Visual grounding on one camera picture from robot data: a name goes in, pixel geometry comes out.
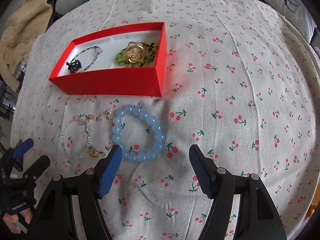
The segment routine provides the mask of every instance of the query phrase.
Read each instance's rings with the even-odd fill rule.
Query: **deer print pillow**
[[[300,32],[309,44],[316,27],[308,10],[301,0],[264,0],[273,9],[285,16],[289,22]]]

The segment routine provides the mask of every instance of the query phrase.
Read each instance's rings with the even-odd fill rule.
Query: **light blue bead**
[[[120,125],[122,123],[122,119],[119,117],[119,116],[116,116],[112,122],[115,124],[115,125]]]
[[[135,106],[135,108],[133,109],[133,113],[137,116],[140,115],[140,112],[142,110],[142,107],[141,106]]]
[[[160,152],[160,151],[162,151],[162,149],[163,149],[163,144],[161,143],[161,142],[155,142],[154,144],[153,144],[153,150],[155,151],[155,152]]]
[[[148,160],[153,160],[153,159],[156,159],[156,158],[158,158],[158,154],[154,150],[149,150],[147,152],[147,159]]]
[[[121,149],[123,150],[124,149],[124,145],[123,145],[123,143],[117,143],[117,145],[119,145],[120,147],[121,147]]]
[[[142,121],[146,121],[147,120],[147,117],[148,117],[148,112],[147,111],[145,111],[145,110],[141,110],[140,111],[140,119],[142,120]]]
[[[122,158],[127,158],[129,155],[129,150],[122,148]]]
[[[133,105],[127,105],[125,108],[124,108],[124,113],[125,114],[131,114],[133,112]]]
[[[128,154],[128,161],[129,162],[136,162],[137,160],[138,160],[138,157],[134,152],[130,152]]]
[[[147,161],[147,153],[145,152],[138,153],[138,161],[141,163]]]
[[[122,128],[119,125],[115,125],[112,128],[113,133],[120,133],[122,131]]]
[[[123,108],[119,108],[119,109],[117,110],[117,115],[118,115],[119,117],[124,117],[124,115],[125,115],[124,109],[123,109]]]
[[[163,142],[165,141],[165,135],[163,132],[157,132],[155,135],[155,139],[157,142]]]
[[[154,115],[148,115],[147,117],[147,124],[153,125],[156,122],[156,117]]]
[[[161,131],[161,126],[158,122],[155,122],[153,125],[152,125],[152,129],[153,131],[156,133],[156,132],[160,132]]]
[[[113,140],[115,143],[121,143],[121,141],[122,141],[121,135],[118,134],[118,133],[115,133],[115,134],[112,136],[112,140]]]

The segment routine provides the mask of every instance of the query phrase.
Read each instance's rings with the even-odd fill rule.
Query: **human hand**
[[[24,214],[24,220],[30,224],[31,218],[32,218],[32,213],[30,208],[25,209],[22,211],[22,213]],[[7,225],[7,227],[10,229],[10,231],[14,234],[20,234],[21,233],[21,229],[18,228],[14,223],[17,222],[18,219],[18,215],[8,215],[7,213],[4,215],[3,217],[3,221],[5,222],[5,224]]]

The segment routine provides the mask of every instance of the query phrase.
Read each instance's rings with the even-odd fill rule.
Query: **cherry print fabric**
[[[162,97],[68,96],[49,82],[71,40],[102,24],[104,29],[150,21],[166,24]],[[121,163],[109,194],[100,201],[114,239],[199,237],[212,201],[202,193],[188,159],[195,143],[232,174],[259,174],[290,238],[319,177],[318,72],[313,49],[289,22],[257,0],[92,0],[55,22],[35,42],[11,143],[34,140],[25,168],[41,155],[51,159],[37,182],[39,200],[55,174],[79,175],[98,161],[88,154],[80,160],[65,156],[60,135],[70,119],[94,114],[91,146],[108,153],[112,125],[105,110],[140,105],[163,126],[165,150],[153,162]],[[92,82],[108,80],[79,86]],[[122,127],[130,151],[152,146],[154,134],[145,122],[130,115]],[[84,127],[72,123],[64,141],[68,153],[80,153],[86,138]],[[233,238],[238,206],[236,196],[226,239]],[[77,209],[75,217],[79,239],[85,239]]]

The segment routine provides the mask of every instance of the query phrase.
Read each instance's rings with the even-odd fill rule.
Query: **gold earring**
[[[107,115],[106,116],[106,118],[108,119],[108,120],[110,120],[111,119],[111,109],[109,109],[109,110],[107,110],[106,112],[105,112],[105,114]]]

